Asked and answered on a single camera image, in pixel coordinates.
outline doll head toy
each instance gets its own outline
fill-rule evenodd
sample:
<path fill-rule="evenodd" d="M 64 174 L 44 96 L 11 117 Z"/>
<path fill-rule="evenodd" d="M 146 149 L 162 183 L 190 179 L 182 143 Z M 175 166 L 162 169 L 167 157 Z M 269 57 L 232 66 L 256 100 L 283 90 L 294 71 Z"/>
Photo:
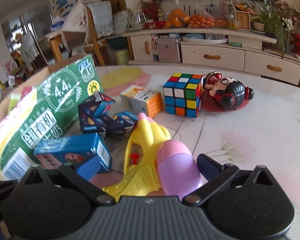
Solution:
<path fill-rule="evenodd" d="M 203 80 L 203 87 L 215 103 L 226 110 L 235 110 L 254 96 L 252 88 L 233 78 L 223 77 L 220 72 L 209 73 Z"/>

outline screw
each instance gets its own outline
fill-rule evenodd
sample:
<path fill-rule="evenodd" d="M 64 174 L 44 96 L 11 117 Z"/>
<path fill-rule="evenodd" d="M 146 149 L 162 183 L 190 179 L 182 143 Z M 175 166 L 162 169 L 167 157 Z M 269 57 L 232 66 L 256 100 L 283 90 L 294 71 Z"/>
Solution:
<path fill-rule="evenodd" d="M 192 204 L 197 204 L 201 201 L 201 198 L 196 194 L 186 196 L 185 200 Z"/>
<path fill-rule="evenodd" d="M 97 201 L 102 204 L 110 204 L 113 201 L 113 197 L 109 195 L 100 195 L 97 197 Z"/>

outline purple toy part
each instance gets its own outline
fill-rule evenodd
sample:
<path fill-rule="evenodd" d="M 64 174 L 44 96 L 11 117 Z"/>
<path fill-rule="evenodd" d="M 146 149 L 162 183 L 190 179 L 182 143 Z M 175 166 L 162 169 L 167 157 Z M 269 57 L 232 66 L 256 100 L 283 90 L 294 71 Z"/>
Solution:
<path fill-rule="evenodd" d="M 174 154 L 158 165 L 158 175 L 166 196 L 183 197 L 202 186 L 199 169 L 192 155 Z"/>
<path fill-rule="evenodd" d="M 179 153 L 186 153 L 190 154 L 192 157 L 191 152 L 189 151 L 188 147 L 184 145 L 182 142 L 171 139 L 166 141 L 164 144 L 162 144 L 161 148 L 159 149 L 157 153 L 157 162 L 158 165 L 167 157 L 170 157 L 174 154 Z"/>

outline shelf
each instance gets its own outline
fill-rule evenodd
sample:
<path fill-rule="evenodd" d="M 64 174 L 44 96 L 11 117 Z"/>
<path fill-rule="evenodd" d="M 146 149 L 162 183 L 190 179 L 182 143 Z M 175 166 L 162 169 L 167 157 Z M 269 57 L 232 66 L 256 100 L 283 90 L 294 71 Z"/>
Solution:
<path fill-rule="evenodd" d="M 240 49 L 240 50 L 251 51 L 251 52 L 255 52 L 255 53 L 268 55 L 268 56 L 275 57 L 275 58 L 281 58 L 281 56 L 279 56 L 279 55 L 272 54 L 272 53 L 266 52 L 266 51 L 261 50 L 261 49 L 254 49 L 254 48 L 249 48 L 249 47 L 242 47 L 242 48 L 233 47 L 233 46 L 230 46 L 229 43 L 205 44 L 205 43 L 197 43 L 197 42 L 189 42 L 189 41 L 180 41 L 180 45 L 213 46 L 213 47 L 222 47 L 222 48 L 229 48 L 229 49 Z M 291 63 L 295 63 L 297 65 L 300 65 L 300 60 L 297 59 L 297 58 L 291 59 L 291 58 L 284 57 L 283 59 L 286 60 L 286 61 L 289 61 Z"/>
<path fill-rule="evenodd" d="M 230 29 L 223 29 L 223 28 L 200 28 L 200 29 L 190 29 L 190 28 L 179 28 L 179 29 L 161 29 L 161 30 L 142 30 L 138 32 L 126 32 L 123 33 L 123 37 L 129 36 L 137 36 L 137 35 L 147 35 L 147 34 L 163 34 L 163 33 L 208 33 L 208 34 L 220 34 L 220 35 L 228 35 L 228 36 L 237 36 L 243 38 L 250 38 L 259 41 L 265 41 L 272 44 L 277 43 L 277 39 L 269 38 L 265 35 L 253 33 L 249 31 L 236 31 Z"/>

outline cloth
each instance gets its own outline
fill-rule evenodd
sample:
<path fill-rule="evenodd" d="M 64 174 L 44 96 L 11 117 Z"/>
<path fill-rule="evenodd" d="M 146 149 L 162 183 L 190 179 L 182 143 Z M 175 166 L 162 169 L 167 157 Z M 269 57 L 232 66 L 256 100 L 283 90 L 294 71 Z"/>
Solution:
<path fill-rule="evenodd" d="M 107 37 L 114 33 L 112 9 L 109 1 L 88 4 L 98 38 Z"/>

